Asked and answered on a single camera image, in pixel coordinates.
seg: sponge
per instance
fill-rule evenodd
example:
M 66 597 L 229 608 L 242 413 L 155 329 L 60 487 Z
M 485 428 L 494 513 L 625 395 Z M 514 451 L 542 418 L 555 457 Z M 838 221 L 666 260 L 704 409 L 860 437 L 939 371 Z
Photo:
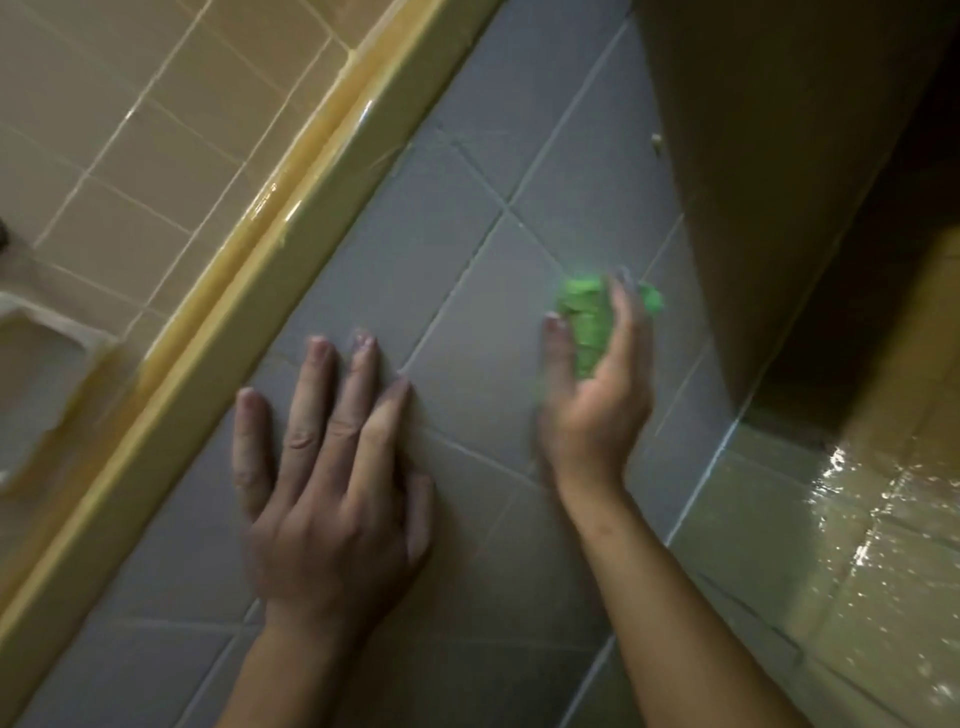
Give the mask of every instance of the sponge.
M 639 292 L 647 313 L 655 315 L 663 309 L 663 296 L 656 288 L 640 285 Z M 557 312 L 569 322 L 577 347 L 577 378 L 593 376 L 613 332 L 606 282 L 599 276 L 567 280 L 557 300 Z

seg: right hand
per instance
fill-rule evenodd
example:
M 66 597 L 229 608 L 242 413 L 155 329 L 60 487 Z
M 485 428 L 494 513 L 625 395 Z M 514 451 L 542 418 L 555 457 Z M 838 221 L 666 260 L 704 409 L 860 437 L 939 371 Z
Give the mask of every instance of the right hand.
M 567 321 L 551 313 L 543 322 L 540 446 L 564 499 L 621 489 L 627 459 L 653 410 L 649 317 L 619 280 L 609 277 L 608 288 L 614 329 L 592 378 L 576 378 Z

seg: left hand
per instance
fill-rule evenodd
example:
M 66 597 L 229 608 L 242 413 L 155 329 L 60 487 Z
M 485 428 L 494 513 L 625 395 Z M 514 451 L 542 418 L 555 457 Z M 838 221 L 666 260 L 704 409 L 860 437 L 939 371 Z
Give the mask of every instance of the left hand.
M 378 352 L 356 335 L 343 393 L 337 355 L 311 338 L 274 474 L 270 407 L 241 390 L 234 482 L 250 519 L 252 575 L 266 631 L 285 641 L 358 648 L 406 592 L 433 533 L 432 479 L 397 469 L 396 438 L 410 385 L 375 399 Z

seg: finger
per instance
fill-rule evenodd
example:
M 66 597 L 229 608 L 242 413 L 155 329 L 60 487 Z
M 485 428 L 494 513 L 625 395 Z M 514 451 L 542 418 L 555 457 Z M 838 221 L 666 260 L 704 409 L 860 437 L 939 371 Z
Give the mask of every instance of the finger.
M 407 558 L 411 566 L 418 569 L 433 545 L 437 489 L 433 478 L 426 473 L 413 470 L 404 475 Z
M 636 297 L 614 276 L 607 278 L 607 285 L 613 309 L 613 332 L 600 366 L 629 373 L 635 369 L 639 339 Z
M 376 339 L 365 331 L 358 331 L 354 336 L 350 371 L 340 400 L 326 424 L 310 487 L 335 488 L 340 493 L 346 490 L 360 430 L 373 408 L 378 359 Z
M 270 405 L 253 389 L 241 389 L 233 419 L 230 456 L 233 484 L 251 522 L 259 518 L 273 490 Z
M 336 356 L 330 343 L 320 336 L 311 336 L 290 403 L 290 420 L 283 437 L 276 480 L 277 497 L 288 506 L 297 502 L 317 462 L 333 394 L 335 366 Z
M 387 387 L 360 432 L 347 498 L 364 502 L 376 517 L 394 512 L 396 438 L 409 399 L 410 382 L 400 378 Z
M 548 313 L 543 319 L 543 379 L 547 401 L 566 401 L 577 387 L 577 349 L 566 319 Z

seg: yellow bathtub edge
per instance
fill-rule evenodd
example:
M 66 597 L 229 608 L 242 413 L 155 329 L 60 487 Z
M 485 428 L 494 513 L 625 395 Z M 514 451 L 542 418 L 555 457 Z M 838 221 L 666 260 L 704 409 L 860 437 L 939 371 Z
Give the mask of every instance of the yellow bathtub edge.
M 34 534 L 37 558 L 0 615 L 0 726 L 69 644 L 499 2 L 402 3 L 230 236 Z

